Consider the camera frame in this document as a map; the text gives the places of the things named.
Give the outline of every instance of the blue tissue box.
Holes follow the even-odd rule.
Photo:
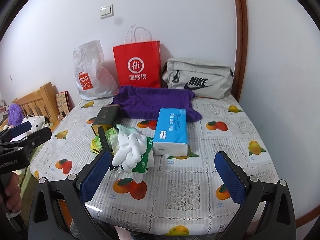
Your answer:
[[[187,156],[188,136],[185,109],[160,109],[153,148],[156,155]]]

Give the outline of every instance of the nike logo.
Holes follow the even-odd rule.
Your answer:
[[[206,88],[206,87],[211,87],[211,86],[212,86],[212,85],[210,85],[210,86],[199,86],[199,87],[191,88],[191,87],[188,87],[188,83],[186,83],[186,84],[184,85],[184,89],[188,89],[188,90],[192,91],[192,90],[196,90],[196,89],[200,89],[200,88]]]
[[[212,85],[210,86],[205,85],[207,81],[208,81],[207,78],[191,77],[190,81],[184,85],[184,89],[188,89],[192,91],[200,88],[211,87]]]

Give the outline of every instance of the wooden bed frame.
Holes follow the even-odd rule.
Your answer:
[[[49,118],[52,123],[57,123],[59,110],[56,102],[56,93],[51,82],[43,85],[39,90],[26,96],[13,100],[13,103],[22,107],[24,115],[42,115]],[[0,128],[8,124],[6,119]]]

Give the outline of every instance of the white cloth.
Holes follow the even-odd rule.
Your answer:
[[[141,156],[147,150],[147,137],[138,133],[118,134],[119,149],[112,160],[113,166],[121,166],[126,173],[141,161]]]

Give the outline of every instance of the human hand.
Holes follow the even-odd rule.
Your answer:
[[[8,196],[6,206],[13,213],[17,213],[21,210],[22,200],[20,198],[20,187],[19,187],[19,177],[14,172],[9,181],[9,184],[4,189],[5,194]]]

